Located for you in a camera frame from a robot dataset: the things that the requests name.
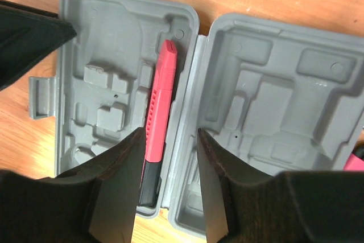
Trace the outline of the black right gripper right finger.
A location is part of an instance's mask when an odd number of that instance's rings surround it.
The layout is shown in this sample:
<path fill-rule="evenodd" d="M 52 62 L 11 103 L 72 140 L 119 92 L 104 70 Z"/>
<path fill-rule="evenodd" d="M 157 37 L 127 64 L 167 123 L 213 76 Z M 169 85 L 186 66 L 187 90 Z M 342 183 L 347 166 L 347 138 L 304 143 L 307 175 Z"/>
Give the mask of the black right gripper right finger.
<path fill-rule="evenodd" d="M 363 173 L 284 171 L 275 176 L 197 132 L 208 242 L 362 242 Z"/>

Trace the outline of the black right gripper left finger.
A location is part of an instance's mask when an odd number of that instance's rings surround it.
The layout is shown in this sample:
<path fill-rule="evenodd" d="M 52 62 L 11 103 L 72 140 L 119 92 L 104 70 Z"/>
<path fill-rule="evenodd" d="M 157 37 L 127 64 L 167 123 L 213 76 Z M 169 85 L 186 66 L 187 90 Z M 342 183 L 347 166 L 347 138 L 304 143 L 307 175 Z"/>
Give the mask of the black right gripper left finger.
<path fill-rule="evenodd" d="M 144 162 L 139 127 L 55 178 L 1 171 L 2 242 L 130 242 Z"/>

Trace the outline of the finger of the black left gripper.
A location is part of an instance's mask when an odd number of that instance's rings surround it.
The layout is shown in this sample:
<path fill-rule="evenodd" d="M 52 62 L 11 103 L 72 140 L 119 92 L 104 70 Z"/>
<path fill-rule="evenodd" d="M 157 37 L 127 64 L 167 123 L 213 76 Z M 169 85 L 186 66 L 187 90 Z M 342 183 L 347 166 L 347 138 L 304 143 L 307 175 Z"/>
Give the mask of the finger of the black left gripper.
<path fill-rule="evenodd" d="M 76 35 L 56 13 L 1 0 L 1 90 Z"/>

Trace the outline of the pink black utility knife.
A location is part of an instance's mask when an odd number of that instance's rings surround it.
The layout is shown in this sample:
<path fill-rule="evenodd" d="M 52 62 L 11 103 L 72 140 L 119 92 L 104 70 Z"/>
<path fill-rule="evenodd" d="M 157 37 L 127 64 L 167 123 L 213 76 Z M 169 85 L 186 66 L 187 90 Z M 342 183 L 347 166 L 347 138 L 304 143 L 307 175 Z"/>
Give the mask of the pink black utility knife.
<path fill-rule="evenodd" d="M 139 205 L 151 207 L 157 201 L 160 169 L 177 66 L 177 48 L 165 40 L 160 49 L 146 119 L 146 150 Z"/>

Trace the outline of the grey plastic tool case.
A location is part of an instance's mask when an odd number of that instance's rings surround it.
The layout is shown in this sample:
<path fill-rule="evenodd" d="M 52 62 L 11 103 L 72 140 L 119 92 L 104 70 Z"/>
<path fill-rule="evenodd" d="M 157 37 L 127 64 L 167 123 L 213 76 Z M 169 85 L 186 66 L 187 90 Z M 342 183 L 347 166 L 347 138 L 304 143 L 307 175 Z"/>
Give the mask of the grey plastic tool case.
<path fill-rule="evenodd" d="M 198 33 L 191 6 L 164 0 L 59 0 L 77 36 L 54 77 L 30 77 L 29 111 L 56 118 L 55 173 L 111 148 L 146 124 L 160 48 L 177 48 L 171 118 L 152 206 L 204 237 L 197 130 L 275 175 L 343 169 L 363 128 L 363 38 L 259 19 L 217 18 Z"/>

